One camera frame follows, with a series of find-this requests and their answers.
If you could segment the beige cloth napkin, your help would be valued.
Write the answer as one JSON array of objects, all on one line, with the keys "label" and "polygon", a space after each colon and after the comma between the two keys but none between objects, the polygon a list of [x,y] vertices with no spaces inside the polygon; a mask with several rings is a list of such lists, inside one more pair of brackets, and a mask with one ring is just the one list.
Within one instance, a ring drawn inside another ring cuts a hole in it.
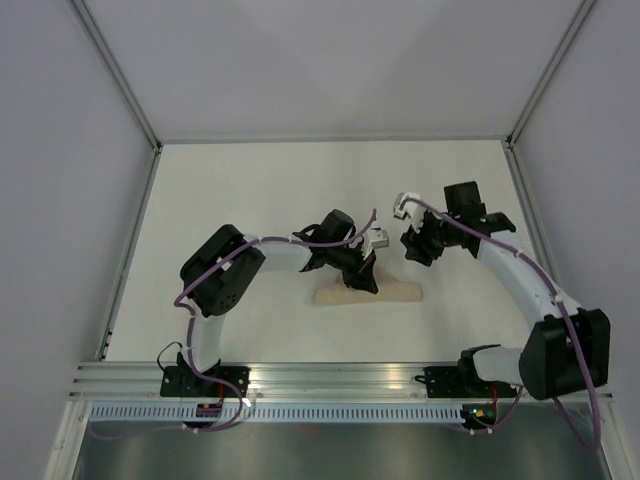
[{"label": "beige cloth napkin", "polygon": [[420,283],[399,280],[383,267],[375,267],[373,273],[378,285],[377,293],[351,289],[338,278],[334,283],[318,288],[312,302],[324,307],[375,302],[417,303],[423,300]]}]

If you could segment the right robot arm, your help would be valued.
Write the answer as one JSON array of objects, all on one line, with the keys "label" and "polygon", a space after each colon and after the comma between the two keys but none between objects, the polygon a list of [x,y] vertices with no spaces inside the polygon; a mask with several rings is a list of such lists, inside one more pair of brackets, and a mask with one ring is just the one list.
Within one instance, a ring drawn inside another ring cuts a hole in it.
[{"label": "right robot arm", "polygon": [[611,334],[606,314],[584,308],[560,289],[525,253],[507,215],[487,211],[476,182],[447,186],[444,195],[446,212],[415,193],[397,197],[393,213],[409,223],[401,236],[406,259],[429,267],[447,248],[468,251],[505,288],[529,327],[521,348],[491,344],[462,351],[459,388],[478,395],[491,383],[518,385],[534,399],[547,400],[606,385]]}]

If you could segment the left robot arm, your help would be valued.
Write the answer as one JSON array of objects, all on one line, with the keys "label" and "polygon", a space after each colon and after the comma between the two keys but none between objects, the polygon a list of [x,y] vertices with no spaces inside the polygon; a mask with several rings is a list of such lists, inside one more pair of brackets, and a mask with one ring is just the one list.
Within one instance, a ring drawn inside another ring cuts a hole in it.
[{"label": "left robot arm", "polygon": [[349,291],[376,295],[376,251],[389,246],[387,232],[373,212],[358,229],[346,213],[334,209],[319,222],[287,236],[253,236],[236,226],[220,227],[183,264],[182,292],[174,306],[189,313],[182,356],[188,365],[184,385],[206,396],[218,384],[215,368],[226,315],[260,273],[307,273],[329,266]]}]

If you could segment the right side aluminium rail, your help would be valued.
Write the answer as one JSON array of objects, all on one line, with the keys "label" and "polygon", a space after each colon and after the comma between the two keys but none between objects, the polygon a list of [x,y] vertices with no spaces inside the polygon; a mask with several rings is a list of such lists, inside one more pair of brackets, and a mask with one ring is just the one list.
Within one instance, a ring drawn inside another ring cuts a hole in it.
[{"label": "right side aluminium rail", "polygon": [[538,265],[555,284],[560,298],[567,301],[570,296],[562,289],[559,271],[546,235],[538,202],[527,176],[524,161],[518,153],[515,142],[509,136],[501,140],[501,147],[524,219],[531,251]]}]

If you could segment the aluminium rail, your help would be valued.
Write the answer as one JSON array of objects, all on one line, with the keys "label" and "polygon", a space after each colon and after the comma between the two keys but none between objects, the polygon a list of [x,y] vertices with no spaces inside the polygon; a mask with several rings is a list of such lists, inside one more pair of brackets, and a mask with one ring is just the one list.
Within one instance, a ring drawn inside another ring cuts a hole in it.
[{"label": "aluminium rail", "polygon": [[515,142],[509,136],[501,140],[501,147],[524,219],[531,251],[538,265],[555,284],[560,298],[567,301],[570,296],[562,289],[559,271],[546,235],[538,202],[527,176],[524,161],[518,153]]},{"label": "aluminium rail", "polygon": [[[271,403],[423,403],[421,363],[249,363],[240,384]],[[163,372],[153,362],[83,362],[73,373],[73,401],[161,401]]]},{"label": "aluminium rail", "polygon": [[134,203],[133,217],[127,230],[124,250],[116,269],[116,276],[114,278],[111,291],[107,297],[104,316],[101,321],[100,335],[93,354],[94,360],[102,361],[106,358],[105,351],[108,349],[113,325],[117,319],[121,295],[126,284],[128,270],[135,252],[137,239],[146,211],[146,205],[149,201],[163,147],[164,145],[162,143],[158,143],[152,149],[152,157],[145,170],[144,183]]}]

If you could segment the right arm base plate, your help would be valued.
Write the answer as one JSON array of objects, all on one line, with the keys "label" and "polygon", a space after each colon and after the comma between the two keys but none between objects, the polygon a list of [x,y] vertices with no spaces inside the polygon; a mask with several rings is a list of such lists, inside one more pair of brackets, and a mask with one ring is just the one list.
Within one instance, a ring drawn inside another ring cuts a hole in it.
[{"label": "right arm base plate", "polygon": [[509,383],[465,377],[456,366],[425,367],[415,380],[426,387],[430,399],[511,399],[517,389]]}]

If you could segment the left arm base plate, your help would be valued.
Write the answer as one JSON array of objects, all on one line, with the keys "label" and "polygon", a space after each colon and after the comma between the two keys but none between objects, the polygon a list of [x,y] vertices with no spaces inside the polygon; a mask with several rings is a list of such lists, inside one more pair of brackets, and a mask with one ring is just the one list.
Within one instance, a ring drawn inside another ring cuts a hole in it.
[{"label": "left arm base plate", "polygon": [[197,377],[187,365],[165,368],[160,386],[164,398],[237,398],[245,396],[251,369],[247,366],[222,365],[205,372],[218,382]]}]

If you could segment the left side aluminium rail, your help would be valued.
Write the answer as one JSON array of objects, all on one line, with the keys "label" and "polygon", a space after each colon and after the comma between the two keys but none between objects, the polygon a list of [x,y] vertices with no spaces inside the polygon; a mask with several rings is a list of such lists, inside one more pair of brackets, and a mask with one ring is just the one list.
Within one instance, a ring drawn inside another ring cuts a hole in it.
[{"label": "left side aluminium rail", "polygon": [[101,321],[100,335],[93,354],[94,360],[102,361],[106,358],[105,351],[108,349],[113,325],[117,319],[121,295],[126,284],[128,270],[135,252],[137,239],[146,211],[146,205],[149,201],[163,147],[164,145],[162,143],[158,143],[152,149],[152,157],[145,170],[144,183],[134,203],[133,217],[127,230],[124,250],[116,269],[116,276],[114,278],[111,291],[107,297],[104,316]]}]

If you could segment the left aluminium frame post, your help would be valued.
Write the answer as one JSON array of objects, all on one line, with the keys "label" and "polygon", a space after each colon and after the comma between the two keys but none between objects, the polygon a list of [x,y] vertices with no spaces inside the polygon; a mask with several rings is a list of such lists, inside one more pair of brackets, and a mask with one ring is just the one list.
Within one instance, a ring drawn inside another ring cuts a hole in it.
[{"label": "left aluminium frame post", "polygon": [[103,64],[108,76],[114,83],[134,123],[143,134],[154,153],[160,151],[162,142],[159,140],[154,128],[151,126],[147,115],[128,81],[124,70],[118,62],[108,40],[99,26],[90,6],[86,1],[70,0],[68,5],[92,44],[98,58]]}]

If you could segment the aluminium frame post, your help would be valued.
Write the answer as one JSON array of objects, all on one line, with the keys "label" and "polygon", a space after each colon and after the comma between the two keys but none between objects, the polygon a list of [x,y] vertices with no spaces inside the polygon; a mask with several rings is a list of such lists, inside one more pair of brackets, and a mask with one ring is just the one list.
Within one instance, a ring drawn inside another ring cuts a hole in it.
[{"label": "aluminium frame post", "polygon": [[519,138],[522,136],[537,106],[543,99],[546,91],[552,83],[552,80],[563,65],[563,62],[566,60],[566,57],[579,37],[583,27],[598,4],[599,2],[597,0],[581,0],[578,3],[575,12],[572,14],[570,21],[556,43],[549,59],[546,61],[541,74],[536,80],[533,89],[524,103],[524,106],[516,117],[512,128],[504,137],[502,144],[505,149],[512,150]]},{"label": "aluminium frame post", "polygon": [[118,62],[108,40],[99,26],[90,6],[86,1],[70,0],[68,5],[92,44],[98,58],[103,64],[108,76],[114,83],[134,123],[143,134],[154,153],[160,151],[162,142],[159,140],[154,128],[151,126],[147,115],[128,81],[124,70]]}]

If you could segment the right aluminium frame post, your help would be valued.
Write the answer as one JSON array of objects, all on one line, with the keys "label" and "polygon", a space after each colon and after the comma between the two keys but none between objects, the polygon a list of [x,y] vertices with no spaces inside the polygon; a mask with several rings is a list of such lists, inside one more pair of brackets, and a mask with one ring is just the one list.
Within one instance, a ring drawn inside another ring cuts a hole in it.
[{"label": "right aluminium frame post", "polygon": [[546,91],[552,83],[552,80],[563,65],[563,62],[566,60],[566,57],[579,37],[583,27],[598,4],[599,2],[597,0],[581,0],[578,3],[575,12],[572,14],[570,21],[556,43],[549,59],[546,61],[541,74],[536,80],[533,89],[524,103],[524,106],[516,117],[512,128],[504,137],[502,144],[505,149],[512,150],[519,138],[522,136],[537,106],[543,99]]}]

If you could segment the aluminium front rail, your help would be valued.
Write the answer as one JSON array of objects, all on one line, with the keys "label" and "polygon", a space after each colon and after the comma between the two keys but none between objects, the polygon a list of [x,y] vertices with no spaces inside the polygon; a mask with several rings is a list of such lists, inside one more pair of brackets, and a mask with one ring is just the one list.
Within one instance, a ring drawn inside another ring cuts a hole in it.
[{"label": "aluminium front rail", "polygon": [[[423,403],[421,363],[249,363],[240,384],[271,403]],[[73,401],[161,401],[163,372],[153,362],[83,362],[73,373]]]}]

